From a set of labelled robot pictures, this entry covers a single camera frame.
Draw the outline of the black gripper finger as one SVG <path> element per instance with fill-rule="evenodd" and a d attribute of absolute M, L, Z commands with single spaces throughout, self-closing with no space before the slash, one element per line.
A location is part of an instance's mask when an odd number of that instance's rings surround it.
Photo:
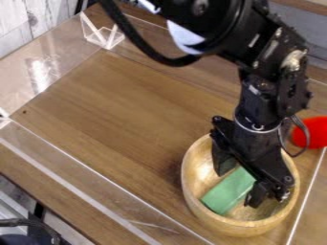
<path fill-rule="evenodd" d="M 263 201 L 273 196 L 271 185 L 267 182 L 255 182 L 246 195 L 245 206 L 258 208 Z"/>
<path fill-rule="evenodd" d="M 237 167 L 237 159 L 230 151 L 213 142 L 214 170 L 223 177 Z"/>

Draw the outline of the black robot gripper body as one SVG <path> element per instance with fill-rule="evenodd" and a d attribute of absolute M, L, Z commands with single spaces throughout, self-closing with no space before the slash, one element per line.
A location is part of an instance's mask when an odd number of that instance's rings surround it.
<path fill-rule="evenodd" d="M 213 125 L 213 142 L 230 151 L 237 165 L 246 169 L 255 182 L 267 182 L 271 185 L 270 198 L 283 202 L 290 196 L 295 178 L 283 159 L 278 132 L 249 130 L 241 123 L 222 116 L 213 118 Z"/>

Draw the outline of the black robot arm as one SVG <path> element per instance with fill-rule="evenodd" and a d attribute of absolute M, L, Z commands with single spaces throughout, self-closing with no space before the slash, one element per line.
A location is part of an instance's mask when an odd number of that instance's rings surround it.
<path fill-rule="evenodd" d="M 269 197 L 283 201 L 295 185 L 283 160 L 283 122 L 299 121 L 313 98 L 305 37 L 270 12 L 267 0 L 147 1 L 190 56 L 217 55 L 238 65 L 234 118 L 213 118 L 215 171 L 223 175 L 242 165 L 254 177 L 247 206 Z"/>

